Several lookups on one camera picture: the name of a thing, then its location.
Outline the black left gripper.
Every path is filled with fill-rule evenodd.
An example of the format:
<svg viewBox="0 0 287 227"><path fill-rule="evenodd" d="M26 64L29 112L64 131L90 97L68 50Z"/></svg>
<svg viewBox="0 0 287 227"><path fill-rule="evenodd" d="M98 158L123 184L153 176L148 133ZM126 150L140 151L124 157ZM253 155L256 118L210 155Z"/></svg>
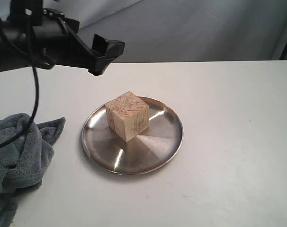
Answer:
<svg viewBox="0 0 287 227"><path fill-rule="evenodd" d="M77 35L79 21L56 9L38 8L25 14L25 66L51 69L54 65L87 69L94 76L104 73L110 62L121 56L125 43L98 34L89 48Z"/></svg>

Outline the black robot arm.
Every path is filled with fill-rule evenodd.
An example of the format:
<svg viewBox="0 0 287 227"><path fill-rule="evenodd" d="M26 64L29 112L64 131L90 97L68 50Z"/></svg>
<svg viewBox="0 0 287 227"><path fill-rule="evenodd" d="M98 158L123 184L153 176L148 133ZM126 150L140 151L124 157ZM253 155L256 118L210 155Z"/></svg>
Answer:
<svg viewBox="0 0 287 227"><path fill-rule="evenodd" d="M6 20L0 18L0 72L32 64L84 68L99 76L123 54L125 43L94 35L92 47L78 36L80 23L41 0L12 0Z"/></svg>

